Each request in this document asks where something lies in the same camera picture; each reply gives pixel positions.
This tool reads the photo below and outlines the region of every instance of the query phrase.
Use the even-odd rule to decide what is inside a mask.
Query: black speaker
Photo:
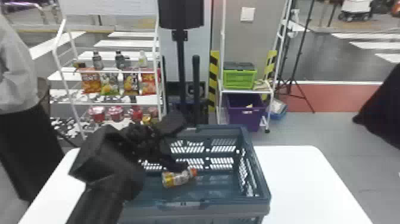
[[[204,0],[158,0],[160,27],[170,30],[204,26]]]

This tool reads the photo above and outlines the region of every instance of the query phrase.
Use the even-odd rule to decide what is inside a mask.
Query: shopping basket
[[[271,194],[242,125],[202,125],[168,139],[177,161],[198,169],[195,180],[165,189],[159,164],[143,161],[143,191],[118,223],[261,223]]]

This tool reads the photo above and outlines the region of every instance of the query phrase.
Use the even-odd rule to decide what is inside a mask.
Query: gray sleeve
[[[0,112],[24,104],[37,92],[35,64],[29,49],[14,30],[0,43]]]

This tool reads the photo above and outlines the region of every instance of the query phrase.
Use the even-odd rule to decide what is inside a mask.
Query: purple bin
[[[256,132],[267,106],[259,94],[227,94],[227,108],[230,124],[245,125],[250,132]]]

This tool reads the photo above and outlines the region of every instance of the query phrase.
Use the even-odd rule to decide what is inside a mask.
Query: shelf rack
[[[274,93],[276,89],[276,80],[278,77],[278,72],[280,68],[280,63],[282,59],[282,51],[283,51],[283,43],[285,42],[285,38],[287,37],[288,33],[288,24],[289,24],[289,18],[290,18],[290,11],[292,8],[293,0],[285,0],[285,6],[282,11],[282,15],[279,21],[279,26],[276,34],[276,38],[272,47],[272,50],[277,50],[277,57],[275,60],[275,68],[273,71],[273,80],[272,80],[272,86],[269,84],[268,81],[268,74],[263,74],[264,75],[264,81],[268,84],[268,88],[265,91],[253,91],[249,89],[225,89],[223,86],[223,80],[224,80],[224,60],[225,60],[225,37],[226,37],[226,2],[227,0],[223,0],[223,7],[222,7],[222,23],[221,23],[221,39],[220,39],[220,64],[219,64],[219,69],[220,69],[220,75],[218,77],[218,98],[217,98],[217,123],[218,124],[225,124],[227,123],[227,116],[226,115],[226,109],[223,108],[223,95],[224,94],[268,94],[270,95],[270,104],[272,105],[273,99],[274,99]],[[265,126],[265,132],[269,133],[269,123],[271,119],[271,107],[268,106],[267,109],[268,114],[263,115],[260,126]]]
[[[164,80],[164,69],[163,69],[163,64],[161,64],[161,83],[158,82],[158,75],[157,75],[157,62],[159,62],[160,59],[154,59],[154,58],[159,58],[157,57],[157,55],[159,55],[159,52],[156,52],[157,48],[160,49],[159,46],[159,40],[158,40],[158,10],[155,10],[155,16],[156,16],[156,23],[155,23],[155,27],[154,27],[154,35],[152,35],[152,41],[146,41],[146,47],[147,48],[151,48],[152,49],[152,62],[153,62],[153,70],[151,73],[154,73],[154,77],[155,77],[155,86],[156,86],[156,94],[155,94],[155,101],[157,109],[158,109],[158,114],[159,114],[159,119],[161,120],[163,118],[163,116],[165,116],[165,113],[167,111],[166,106],[167,104],[165,103],[165,97],[163,96],[165,91],[164,91],[164,87],[165,87],[165,80]],[[81,118],[85,115],[79,116],[78,112],[76,110],[76,101],[74,100],[73,96],[71,95],[71,91],[70,88],[68,87],[68,83],[67,80],[64,76],[64,74],[66,73],[81,73],[79,70],[77,71],[70,71],[68,69],[65,69],[61,66],[61,62],[60,62],[60,58],[57,54],[57,48],[58,45],[60,43],[60,39],[61,39],[61,35],[64,33],[64,31],[66,31],[68,33],[69,36],[69,42],[71,44],[71,48],[73,50],[73,55],[74,55],[74,59],[78,60],[79,56],[78,56],[78,52],[77,52],[77,48],[75,45],[75,41],[72,38],[71,35],[71,30],[70,28],[68,28],[67,25],[67,17],[65,14],[62,14],[63,18],[62,18],[62,22],[60,24],[60,28],[58,29],[55,41],[54,41],[54,45],[52,48],[52,55],[54,57],[55,63],[57,65],[57,70],[58,70],[58,74],[60,74],[61,76],[61,80],[63,82],[65,91],[67,93],[68,99],[69,99],[69,103],[71,104],[71,109],[74,115],[74,118],[76,120],[76,123],[78,125],[80,134],[83,138],[83,140],[86,139],[86,135],[85,135],[85,130],[83,129],[82,125],[81,125]],[[122,73],[132,73],[132,71],[121,71],[118,69],[104,69],[102,71],[82,71],[82,73],[102,73],[102,72],[107,72],[107,73],[118,73],[118,74],[122,74]],[[88,101],[85,104],[81,104],[81,105],[88,105],[88,106],[93,106],[93,105],[111,105],[111,104],[107,104],[107,103],[103,103],[103,102],[93,102],[92,100],[90,100],[90,97],[88,97]],[[138,105],[138,103],[125,103],[125,104],[118,104],[118,105]]]

